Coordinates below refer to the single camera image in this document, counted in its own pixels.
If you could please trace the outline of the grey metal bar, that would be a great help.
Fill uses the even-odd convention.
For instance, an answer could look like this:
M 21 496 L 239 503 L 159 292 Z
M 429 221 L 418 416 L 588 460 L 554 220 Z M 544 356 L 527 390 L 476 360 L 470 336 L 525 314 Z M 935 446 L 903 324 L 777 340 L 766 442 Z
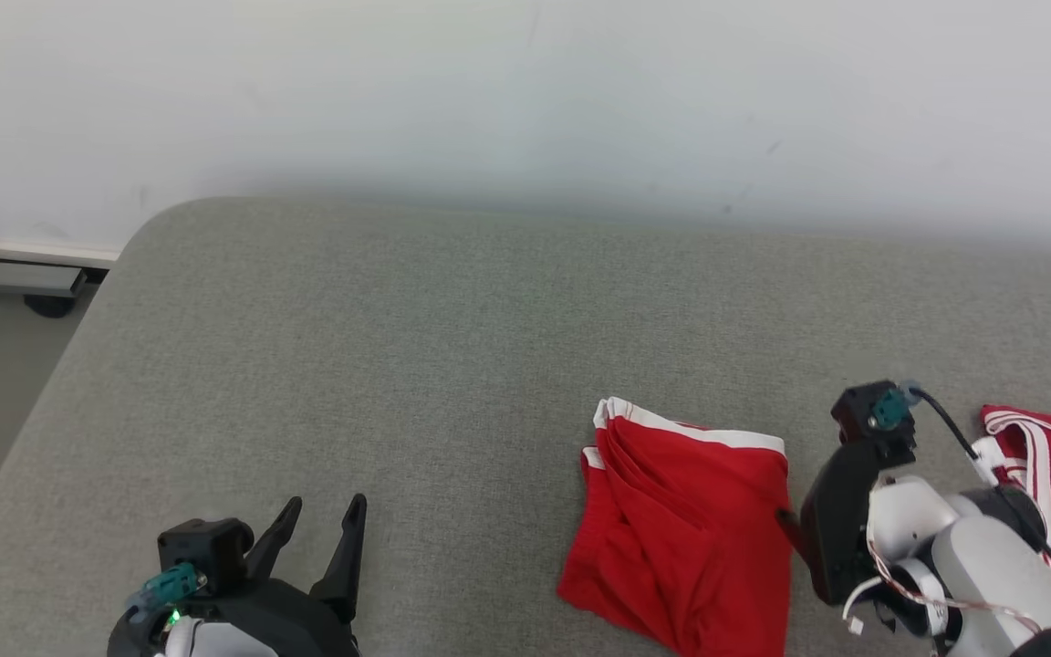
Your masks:
M 76 297 L 85 280 L 83 267 L 0 262 L 0 294 Z

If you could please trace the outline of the red shorts with white trim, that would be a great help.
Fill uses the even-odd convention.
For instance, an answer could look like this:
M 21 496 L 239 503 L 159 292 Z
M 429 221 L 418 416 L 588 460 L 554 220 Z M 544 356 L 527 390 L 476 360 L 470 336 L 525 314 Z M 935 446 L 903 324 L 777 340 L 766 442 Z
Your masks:
M 679 657 L 784 657 L 794 549 L 781 438 L 598 403 L 559 598 Z

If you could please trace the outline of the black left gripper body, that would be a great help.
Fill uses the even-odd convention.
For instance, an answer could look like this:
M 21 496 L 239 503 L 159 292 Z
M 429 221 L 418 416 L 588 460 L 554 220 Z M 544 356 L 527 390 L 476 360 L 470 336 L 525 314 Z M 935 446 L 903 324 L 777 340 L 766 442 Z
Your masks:
M 279 579 L 245 581 L 223 595 L 188 596 L 174 605 L 114 624 L 106 657 L 360 657 L 347 625 Z

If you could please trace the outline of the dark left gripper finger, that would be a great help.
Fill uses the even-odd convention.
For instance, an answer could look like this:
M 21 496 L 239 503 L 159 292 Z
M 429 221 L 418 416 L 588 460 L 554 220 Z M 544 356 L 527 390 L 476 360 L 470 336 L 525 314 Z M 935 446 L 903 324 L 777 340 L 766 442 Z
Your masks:
M 284 504 L 279 516 L 259 537 L 255 545 L 246 554 L 247 577 L 250 579 L 268 579 L 276 564 L 281 548 L 288 545 L 295 532 L 303 499 L 292 496 Z
M 367 498 L 355 494 L 339 523 L 341 537 L 334 556 L 322 577 L 310 587 L 310 596 L 330 607 L 342 625 L 356 617 L 364 541 L 366 541 Z

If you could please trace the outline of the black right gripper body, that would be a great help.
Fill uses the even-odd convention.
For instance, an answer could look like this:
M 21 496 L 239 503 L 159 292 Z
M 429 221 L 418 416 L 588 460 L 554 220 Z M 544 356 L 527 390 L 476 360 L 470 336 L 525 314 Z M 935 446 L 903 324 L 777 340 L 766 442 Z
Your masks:
M 800 510 L 799 553 L 823 603 L 842 604 L 857 586 L 875 577 L 865 546 L 870 491 L 881 473 L 913 461 L 913 449 L 902 440 L 849 442 L 818 471 Z

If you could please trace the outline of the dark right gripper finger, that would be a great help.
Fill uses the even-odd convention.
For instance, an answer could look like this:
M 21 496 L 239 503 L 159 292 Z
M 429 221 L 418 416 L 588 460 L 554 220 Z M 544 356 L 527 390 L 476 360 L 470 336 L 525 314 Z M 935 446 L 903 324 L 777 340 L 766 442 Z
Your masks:
M 806 541 L 804 529 L 802 529 L 799 516 L 796 515 L 794 510 L 788 510 L 788 508 L 777 508 L 775 511 L 775 519 L 777 523 L 781 527 L 781 531 L 787 537 L 789 545 L 797 554 L 806 553 Z

